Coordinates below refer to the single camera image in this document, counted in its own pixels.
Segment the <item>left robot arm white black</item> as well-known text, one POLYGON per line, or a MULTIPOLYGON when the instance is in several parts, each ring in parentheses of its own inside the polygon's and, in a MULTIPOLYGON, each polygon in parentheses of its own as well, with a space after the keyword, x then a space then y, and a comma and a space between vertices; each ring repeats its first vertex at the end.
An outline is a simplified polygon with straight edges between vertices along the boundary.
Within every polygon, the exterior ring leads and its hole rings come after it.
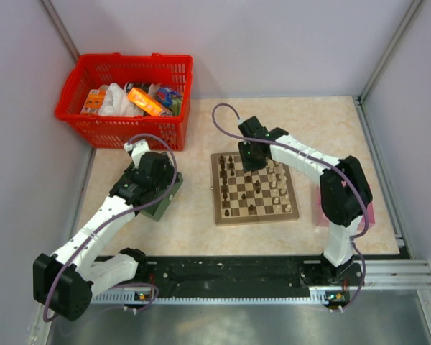
POLYGON ((140 285, 147 280, 145 255, 138 249, 123 249, 104 262, 96 259, 120 229, 167 199, 177 177, 172 152, 134 156, 92 218, 51 255, 36 258, 33 297, 44 307, 44 321, 52 321, 50 311, 74 321, 101 293, 123 282, 140 285))

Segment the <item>wooden chess board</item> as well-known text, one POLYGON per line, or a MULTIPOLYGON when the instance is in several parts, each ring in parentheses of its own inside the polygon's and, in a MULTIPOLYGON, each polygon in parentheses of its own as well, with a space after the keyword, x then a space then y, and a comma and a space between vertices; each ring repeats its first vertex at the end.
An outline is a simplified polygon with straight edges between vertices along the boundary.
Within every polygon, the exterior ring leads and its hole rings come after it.
POLYGON ((288 166, 267 160, 245 172, 238 152, 210 156, 215 224, 235 226, 300 218, 288 166))

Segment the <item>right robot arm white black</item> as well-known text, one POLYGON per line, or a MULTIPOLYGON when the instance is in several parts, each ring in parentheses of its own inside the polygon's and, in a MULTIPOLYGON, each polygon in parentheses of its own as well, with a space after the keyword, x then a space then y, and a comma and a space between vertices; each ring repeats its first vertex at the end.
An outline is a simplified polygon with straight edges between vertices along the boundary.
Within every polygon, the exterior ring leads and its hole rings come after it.
POLYGON ((278 127, 269 131, 255 116, 239 120, 238 129, 238 150, 246 172, 263 169, 273 160, 296 169, 319 186, 321 209, 329 220, 323 252, 327 262, 320 273, 327 283, 338 284, 348 273, 353 238, 373 200, 361 163, 351 155, 338 159, 323 154, 278 127))

